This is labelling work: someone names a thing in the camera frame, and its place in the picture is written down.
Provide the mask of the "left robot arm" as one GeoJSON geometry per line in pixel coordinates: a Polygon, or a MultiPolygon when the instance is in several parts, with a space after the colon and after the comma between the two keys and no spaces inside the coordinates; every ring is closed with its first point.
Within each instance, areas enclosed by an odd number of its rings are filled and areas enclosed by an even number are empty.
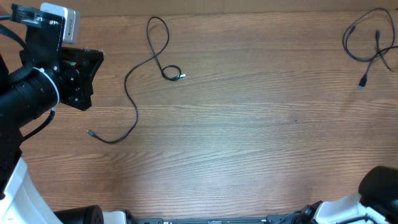
{"type": "Polygon", "coordinates": [[[1,65],[1,223],[132,223],[129,212],[104,212],[98,205],[53,211],[39,194],[22,158],[29,139],[22,127],[57,106],[84,111],[91,106],[93,79],[103,62],[98,50],[76,49],[80,13],[43,3],[39,8],[13,4],[6,19],[27,27],[24,38],[7,27],[1,34],[21,46],[22,65],[10,72],[1,65]]]}

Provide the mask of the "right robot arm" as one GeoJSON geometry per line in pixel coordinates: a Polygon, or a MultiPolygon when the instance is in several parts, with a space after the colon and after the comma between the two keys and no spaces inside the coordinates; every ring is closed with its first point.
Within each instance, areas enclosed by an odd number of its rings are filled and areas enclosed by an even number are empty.
{"type": "Polygon", "coordinates": [[[355,194],[306,205],[277,223],[397,223],[397,169],[376,166],[355,194]]]}

